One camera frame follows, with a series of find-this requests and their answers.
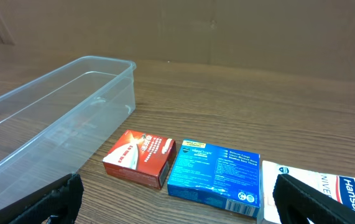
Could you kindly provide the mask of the clear plastic container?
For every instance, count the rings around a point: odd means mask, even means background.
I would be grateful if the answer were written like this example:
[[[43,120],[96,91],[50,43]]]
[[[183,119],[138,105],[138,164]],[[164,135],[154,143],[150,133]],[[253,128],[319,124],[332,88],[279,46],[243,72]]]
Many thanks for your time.
[[[135,69],[85,56],[0,96],[0,210],[98,150],[136,107]]]

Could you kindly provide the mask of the red medicine box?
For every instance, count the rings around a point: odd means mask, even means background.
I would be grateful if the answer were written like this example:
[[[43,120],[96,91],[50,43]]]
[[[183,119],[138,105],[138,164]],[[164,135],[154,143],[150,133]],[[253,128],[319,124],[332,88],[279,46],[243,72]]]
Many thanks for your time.
[[[176,156],[174,139],[126,130],[103,158],[106,173],[161,189]]]

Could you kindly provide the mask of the white Hansaplast plaster box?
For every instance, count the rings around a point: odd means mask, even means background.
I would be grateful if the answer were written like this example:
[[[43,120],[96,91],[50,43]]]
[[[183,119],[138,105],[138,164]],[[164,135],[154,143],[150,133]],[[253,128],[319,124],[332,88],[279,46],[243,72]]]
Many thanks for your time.
[[[288,174],[355,211],[355,178],[262,162],[264,202],[257,216],[258,224],[280,224],[273,191],[279,174]]]

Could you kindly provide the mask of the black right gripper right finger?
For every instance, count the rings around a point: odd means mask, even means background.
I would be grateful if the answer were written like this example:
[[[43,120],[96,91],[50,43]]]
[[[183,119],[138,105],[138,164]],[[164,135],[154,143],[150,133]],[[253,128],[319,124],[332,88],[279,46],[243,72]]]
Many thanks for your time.
[[[288,174],[279,174],[273,198],[281,224],[355,224],[355,211]]]

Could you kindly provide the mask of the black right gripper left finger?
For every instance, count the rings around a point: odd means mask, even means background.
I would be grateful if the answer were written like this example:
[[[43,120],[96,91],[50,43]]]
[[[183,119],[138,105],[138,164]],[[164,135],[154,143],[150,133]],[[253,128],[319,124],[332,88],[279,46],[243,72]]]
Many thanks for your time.
[[[74,224],[83,192],[80,174],[67,174],[1,209],[0,224]]]

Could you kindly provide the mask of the blue lozenge box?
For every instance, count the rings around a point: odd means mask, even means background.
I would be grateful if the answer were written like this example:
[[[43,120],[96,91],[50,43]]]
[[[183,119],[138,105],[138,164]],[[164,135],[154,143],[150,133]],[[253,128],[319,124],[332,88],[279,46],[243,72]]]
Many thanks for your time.
[[[167,190],[170,196],[255,218],[261,208],[260,155],[185,139]]]

